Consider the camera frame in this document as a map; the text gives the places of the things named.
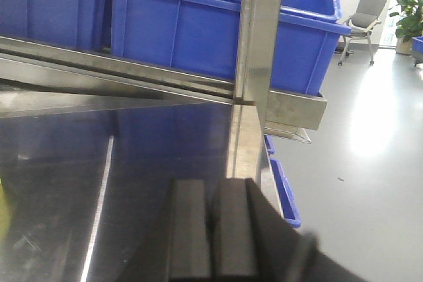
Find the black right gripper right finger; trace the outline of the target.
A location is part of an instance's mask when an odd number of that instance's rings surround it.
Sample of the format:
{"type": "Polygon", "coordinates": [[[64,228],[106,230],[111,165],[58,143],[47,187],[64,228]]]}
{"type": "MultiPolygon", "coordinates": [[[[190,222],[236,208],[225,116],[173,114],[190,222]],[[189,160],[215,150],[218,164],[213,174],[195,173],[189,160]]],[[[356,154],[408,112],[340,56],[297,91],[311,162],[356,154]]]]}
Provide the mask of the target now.
{"type": "Polygon", "coordinates": [[[216,193],[214,281],[361,281],[299,234],[251,179],[225,179],[216,193]]]}

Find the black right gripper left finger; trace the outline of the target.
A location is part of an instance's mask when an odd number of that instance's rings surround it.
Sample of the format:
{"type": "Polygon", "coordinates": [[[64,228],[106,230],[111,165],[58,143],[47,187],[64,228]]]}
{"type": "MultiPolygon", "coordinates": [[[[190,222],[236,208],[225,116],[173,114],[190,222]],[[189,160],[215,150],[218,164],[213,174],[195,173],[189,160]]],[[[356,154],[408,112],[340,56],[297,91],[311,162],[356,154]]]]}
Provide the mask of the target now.
{"type": "Polygon", "coordinates": [[[161,281],[209,281],[212,277],[206,191],[196,179],[173,180],[161,281]]]}

